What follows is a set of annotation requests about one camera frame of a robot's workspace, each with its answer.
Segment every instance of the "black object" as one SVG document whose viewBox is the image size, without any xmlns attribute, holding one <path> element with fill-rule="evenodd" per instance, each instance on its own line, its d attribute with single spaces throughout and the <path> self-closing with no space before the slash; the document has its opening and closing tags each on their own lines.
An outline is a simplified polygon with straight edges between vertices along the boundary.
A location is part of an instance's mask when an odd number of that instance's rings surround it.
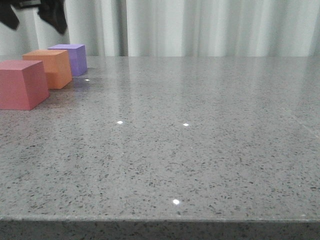
<svg viewBox="0 0 320 240">
<path fill-rule="evenodd" d="M 19 25 L 19 19 L 13 11 L 12 6 L 18 10 L 38 7 L 38 15 L 40 18 L 53 26 L 58 33 L 64 34 L 67 29 L 64 1 L 65 0 L 0 0 L 0 22 L 16 30 Z"/>
</svg>

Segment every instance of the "red cube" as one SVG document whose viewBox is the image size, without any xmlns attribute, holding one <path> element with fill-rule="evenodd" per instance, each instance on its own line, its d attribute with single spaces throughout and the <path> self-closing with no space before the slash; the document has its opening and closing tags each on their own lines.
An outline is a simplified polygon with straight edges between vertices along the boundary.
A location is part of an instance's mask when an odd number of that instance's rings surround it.
<svg viewBox="0 0 320 240">
<path fill-rule="evenodd" d="M 31 110 L 49 97 L 42 61 L 0 62 L 0 109 Z"/>
</svg>

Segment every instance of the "purple cube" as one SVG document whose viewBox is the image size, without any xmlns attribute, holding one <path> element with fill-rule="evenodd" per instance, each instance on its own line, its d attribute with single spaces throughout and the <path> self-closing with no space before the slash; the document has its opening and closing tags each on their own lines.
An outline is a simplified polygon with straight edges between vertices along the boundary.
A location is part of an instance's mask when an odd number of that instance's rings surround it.
<svg viewBox="0 0 320 240">
<path fill-rule="evenodd" d="M 72 76 L 80 76 L 87 71 L 86 47 L 84 44 L 58 44 L 49 50 L 68 50 Z"/>
</svg>

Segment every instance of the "orange cube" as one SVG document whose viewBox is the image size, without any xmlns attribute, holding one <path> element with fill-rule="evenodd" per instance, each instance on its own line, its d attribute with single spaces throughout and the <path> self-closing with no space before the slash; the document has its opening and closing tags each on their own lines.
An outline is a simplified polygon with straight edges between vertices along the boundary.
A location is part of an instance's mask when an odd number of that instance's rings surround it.
<svg viewBox="0 0 320 240">
<path fill-rule="evenodd" d="M 62 89 L 72 81 L 68 50 L 35 50 L 22 58 L 43 62 L 49 89 Z"/>
</svg>

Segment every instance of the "table surface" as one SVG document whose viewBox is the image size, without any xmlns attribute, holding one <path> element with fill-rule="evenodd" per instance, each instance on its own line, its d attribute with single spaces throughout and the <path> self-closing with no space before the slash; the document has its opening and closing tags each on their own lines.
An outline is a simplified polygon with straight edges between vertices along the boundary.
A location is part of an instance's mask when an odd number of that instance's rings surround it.
<svg viewBox="0 0 320 240">
<path fill-rule="evenodd" d="M 320 221 L 319 57 L 87 60 L 0 110 L 0 219 Z"/>
</svg>

